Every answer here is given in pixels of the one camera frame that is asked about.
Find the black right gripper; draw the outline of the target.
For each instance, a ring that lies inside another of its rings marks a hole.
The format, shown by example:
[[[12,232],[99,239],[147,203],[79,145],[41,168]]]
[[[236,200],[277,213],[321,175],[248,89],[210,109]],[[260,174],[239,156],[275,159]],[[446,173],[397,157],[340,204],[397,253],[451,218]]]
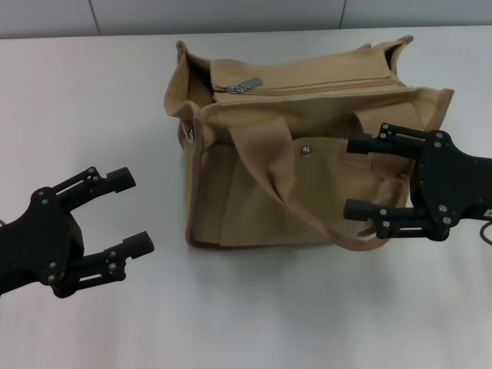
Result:
[[[376,136],[348,139],[347,152],[416,158],[411,176],[414,208],[390,208],[348,199],[344,218],[372,221],[380,239],[445,241],[462,219],[491,221],[491,160],[458,149],[444,131],[423,132],[383,123]]]

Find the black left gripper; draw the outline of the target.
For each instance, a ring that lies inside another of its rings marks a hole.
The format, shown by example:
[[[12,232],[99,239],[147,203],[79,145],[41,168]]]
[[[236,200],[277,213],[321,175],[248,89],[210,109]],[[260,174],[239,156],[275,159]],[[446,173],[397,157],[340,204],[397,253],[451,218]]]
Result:
[[[39,282],[51,287],[56,297],[67,298],[80,290],[126,279],[126,260],[155,249],[148,233],[83,256],[81,229],[70,210],[135,186],[126,167],[105,178],[90,167],[53,188],[35,191],[24,214],[1,226],[1,293]]]

